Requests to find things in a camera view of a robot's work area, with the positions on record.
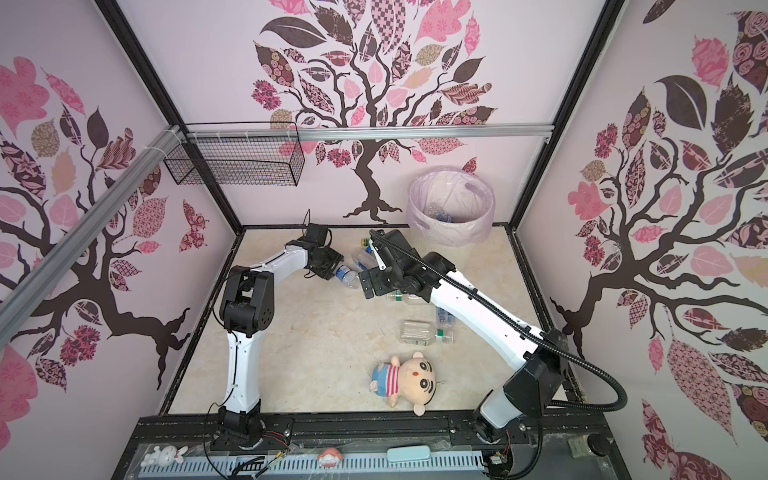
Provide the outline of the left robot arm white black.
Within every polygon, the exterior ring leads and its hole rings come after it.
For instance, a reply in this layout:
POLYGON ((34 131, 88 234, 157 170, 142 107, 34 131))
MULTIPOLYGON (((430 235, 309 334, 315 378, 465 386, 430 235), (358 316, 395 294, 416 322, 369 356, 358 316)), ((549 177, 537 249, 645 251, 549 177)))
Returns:
POLYGON ((217 424, 224 437, 240 448, 256 446, 265 433, 259 359, 264 332, 276 314, 276 286, 302 270, 314 278, 331 279, 343 260, 331 242, 327 226, 310 223, 280 252, 251 266, 234 266, 226 278, 219 318, 227 333, 228 385, 217 424))

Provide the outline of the white bin pink liner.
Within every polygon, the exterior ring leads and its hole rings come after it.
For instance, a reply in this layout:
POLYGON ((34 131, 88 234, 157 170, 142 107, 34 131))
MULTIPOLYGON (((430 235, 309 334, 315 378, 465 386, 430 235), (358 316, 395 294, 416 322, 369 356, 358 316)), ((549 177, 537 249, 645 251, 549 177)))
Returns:
POLYGON ((462 169, 432 169, 410 184, 406 219, 427 240, 447 247, 484 242, 491 233, 495 194, 490 185, 462 169))

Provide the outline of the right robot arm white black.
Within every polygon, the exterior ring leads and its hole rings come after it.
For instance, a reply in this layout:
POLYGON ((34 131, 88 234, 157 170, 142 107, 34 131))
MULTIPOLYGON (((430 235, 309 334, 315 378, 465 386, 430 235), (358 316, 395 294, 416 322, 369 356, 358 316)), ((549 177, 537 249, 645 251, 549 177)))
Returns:
POLYGON ((424 256, 398 230, 372 230, 370 246, 378 266, 362 273, 367 299, 399 290, 418 296, 467 325, 513 369, 474 411, 474 430, 492 442, 519 417, 539 419, 561 389, 567 370, 560 356, 565 337, 532 326, 478 290, 437 252, 424 256))

